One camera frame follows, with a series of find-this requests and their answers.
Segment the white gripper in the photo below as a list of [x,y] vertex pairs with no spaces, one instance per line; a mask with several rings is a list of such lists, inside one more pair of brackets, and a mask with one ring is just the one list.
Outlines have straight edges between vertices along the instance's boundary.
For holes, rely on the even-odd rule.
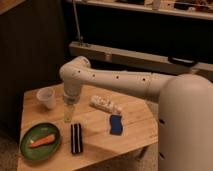
[[70,123],[75,111],[74,104],[77,104],[79,101],[79,96],[68,96],[66,93],[63,94],[63,100],[66,104],[64,107],[64,122]]

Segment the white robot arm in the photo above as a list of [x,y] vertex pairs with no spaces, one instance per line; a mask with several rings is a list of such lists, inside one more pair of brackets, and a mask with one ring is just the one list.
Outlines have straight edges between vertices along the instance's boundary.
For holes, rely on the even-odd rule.
[[196,74],[96,70],[84,56],[60,70],[64,101],[79,101],[84,85],[158,104],[158,171],[213,171],[213,82]]

